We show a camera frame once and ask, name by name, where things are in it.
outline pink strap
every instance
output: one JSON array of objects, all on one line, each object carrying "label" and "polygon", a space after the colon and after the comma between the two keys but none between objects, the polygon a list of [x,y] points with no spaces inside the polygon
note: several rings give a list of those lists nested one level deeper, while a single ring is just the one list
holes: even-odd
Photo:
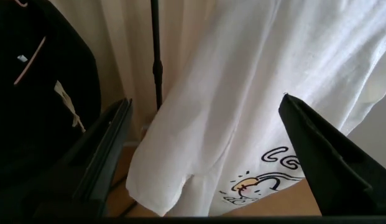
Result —
[{"label": "pink strap", "polygon": [[19,0],[14,0],[16,3],[18,3],[18,5],[19,6],[21,6],[21,7],[27,7],[28,5],[29,5],[29,3],[28,2],[26,2],[26,3],[21,3]]},{"label": "pink strap", "polygon": [[28,71],[31,63],[34,61],[35,57],[37,56],[38,54],[38,51],[41,49],[41,47],[43,46],[44,42],[46,40],[46,36],[43,37],[43,39],[41,40],[41,43],[38,45],[38,48],[37,50],[34,52],[34,54],[32,55],[31,59],[29,60],[29,63],[25,66],[25,68],[23,69],[23,72],[19,75],[19,77],[17,77],[16,81],[14,81],[13,85],[17,85],[20,80],[23,78],[23,76],[25,75],[25,73]]}]

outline gray wall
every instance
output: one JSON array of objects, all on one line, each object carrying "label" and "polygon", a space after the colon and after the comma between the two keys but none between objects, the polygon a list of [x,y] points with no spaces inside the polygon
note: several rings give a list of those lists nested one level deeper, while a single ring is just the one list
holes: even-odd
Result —
[{"label": "gray wall", "polygon": [[348,137],[386,168],[386,96]]}]

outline brown floor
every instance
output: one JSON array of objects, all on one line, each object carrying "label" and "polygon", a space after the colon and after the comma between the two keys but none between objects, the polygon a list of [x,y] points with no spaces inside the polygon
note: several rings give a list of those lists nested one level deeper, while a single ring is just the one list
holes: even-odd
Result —
[{"label": "brown floor", "polygon": [[[131,162],[134,147],[125,147],[118,162],[118,167],[114,175],[113,183],[126,175]],[[125,184],[121,184],[114,189],[108,197],[108,209],[110,217],[118,217],[130,204],[133,199],[125,189]],[[242,208],[233,210],[225,217],[244,217],[244,216],[295,216],[295,215],[321,215],[316,201],[306,180],[294,186],[272,194],[257,202]],[[136,206],[127,214],[128,217],[156,217],[156,214],[141,205]]]}]

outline curtain fold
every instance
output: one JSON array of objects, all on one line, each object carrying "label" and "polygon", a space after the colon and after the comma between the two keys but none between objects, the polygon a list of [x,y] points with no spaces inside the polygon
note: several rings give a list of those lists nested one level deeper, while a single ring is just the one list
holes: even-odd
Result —
[{"label": "curtain fold", "polygon": [[[156,114],[149,0],[50,0],[96,58],[103,108],[134,100],[133,138]],[[216,0],[159,0],[163,100],[182,74]]]}]

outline cartoon character graphic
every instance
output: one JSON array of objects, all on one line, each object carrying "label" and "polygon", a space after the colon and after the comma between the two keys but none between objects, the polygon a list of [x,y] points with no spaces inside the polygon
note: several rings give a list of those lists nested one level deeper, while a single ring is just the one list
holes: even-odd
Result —
[{"label": "cartoon character graphic", "polygon": [[[262,156],[262,161],[277,162],[279,158],[275,157],[275,155],[287,151],[287,147],[272,149]],[[296,170],[300,167],[300,163],[296,156],[283,157],[280,159],[280,163],[282,166],[291,170]],[[240,180],[231,187],[231,191],[237,193],[235,197],[225,196],[223,199],[225,200],[224,202],[230,202],[234,205],[247,205],[266,195],[281,190],[285,188],[285,186],[290,186],[291,183],[288,182],[297,182],[303,178],[304,177],[293,177],[283,172],[269,172],[255,177],[248,177]],[[222,191],[219,191],[219,193],[227,195],[227,193]]]}]

